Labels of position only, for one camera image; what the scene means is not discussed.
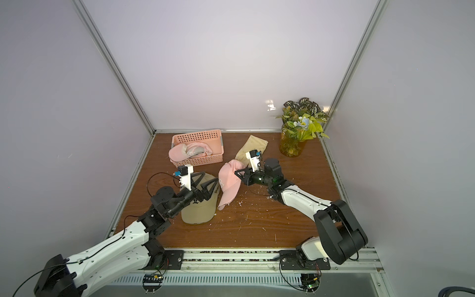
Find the pink baseball cap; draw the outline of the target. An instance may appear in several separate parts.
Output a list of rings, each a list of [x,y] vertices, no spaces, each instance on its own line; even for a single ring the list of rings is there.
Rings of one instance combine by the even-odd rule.
[[[241,185],[241,180],[235,175],[235,171],[242,169],[245,169],[245,165],[238,160],[231,160],[221,167],[218,179],[223,194],[218,210],[223,210],[235,199]]]

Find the beige baseball cap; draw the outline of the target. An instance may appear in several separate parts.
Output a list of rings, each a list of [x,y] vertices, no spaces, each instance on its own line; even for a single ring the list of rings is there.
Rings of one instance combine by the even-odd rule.
[[[208,181],[212,178],[215,178],[213,175],[206,173],[204,181]],[[214,195],[208,201],[203,202],[191,202],[187,207],[181,211],[181,218],[184,223],[189,225],[198,225],[209,222],[213,219],[216,207],[217,200],[220,194],[220,185],[219,188],[215,190]]]

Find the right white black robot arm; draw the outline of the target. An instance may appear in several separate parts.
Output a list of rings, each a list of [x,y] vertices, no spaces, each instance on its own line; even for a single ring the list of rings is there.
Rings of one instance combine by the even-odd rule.
[[[267,159],[263,167],[235,170],[235,175],[247,186],[266,186],[271,199],[298,210],[315,223],[318,236],[296,247],[301,265],[326,258],[338,265],[349,259],[357,261],[359,258],[353,256],[368,244],[365,231],[345,201],[325,200],[305,192],[284,177],[277,159]]]

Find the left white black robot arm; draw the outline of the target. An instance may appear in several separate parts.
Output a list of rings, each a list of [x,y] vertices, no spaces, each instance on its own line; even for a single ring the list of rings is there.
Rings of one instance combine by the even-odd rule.
[[[33,289],[36,297],[88,297],[112,281],[166,260],[157,238],[170,220],[192,202],[209,200],[219,190],[218,178],[204,181],[205,173],[180,176],[181,188],[166,186],[151,198],[150,208],[122,232],[78,254],[58,254],[42,270]]]

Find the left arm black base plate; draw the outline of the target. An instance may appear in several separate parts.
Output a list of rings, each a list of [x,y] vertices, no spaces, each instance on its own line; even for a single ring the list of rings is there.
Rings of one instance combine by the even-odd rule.
[[[184,260],[184,250],[169,249],[151,258],[144,270],[179,271]]]

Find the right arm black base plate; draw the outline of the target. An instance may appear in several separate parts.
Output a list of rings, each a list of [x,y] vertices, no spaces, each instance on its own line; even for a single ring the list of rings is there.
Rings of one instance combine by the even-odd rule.
[[[280,263],[281,270],[306,270],[329,271],[331,269],[330,260],[328,258],[317,258],[316,260],[308,260],[303,253],[296,250],[281,250],[279,255],[273,259]]]

